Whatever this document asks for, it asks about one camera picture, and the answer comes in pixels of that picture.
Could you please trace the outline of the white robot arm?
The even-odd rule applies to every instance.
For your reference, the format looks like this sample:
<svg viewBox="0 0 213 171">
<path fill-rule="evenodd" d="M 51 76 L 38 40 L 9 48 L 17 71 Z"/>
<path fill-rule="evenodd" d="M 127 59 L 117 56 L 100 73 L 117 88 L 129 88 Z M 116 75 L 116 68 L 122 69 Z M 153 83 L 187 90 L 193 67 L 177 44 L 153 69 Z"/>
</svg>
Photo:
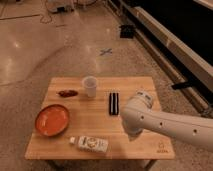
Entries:
<svg viewBox="0 0 213 171">
<path fill-rule="evenodd" d="M 122 126 L 130 138 L 147 129 L 213 152 L 213 119 L 155 111 L 152 105 L 147 92 L 137 91 L 122 107 Z"/>
</svg>

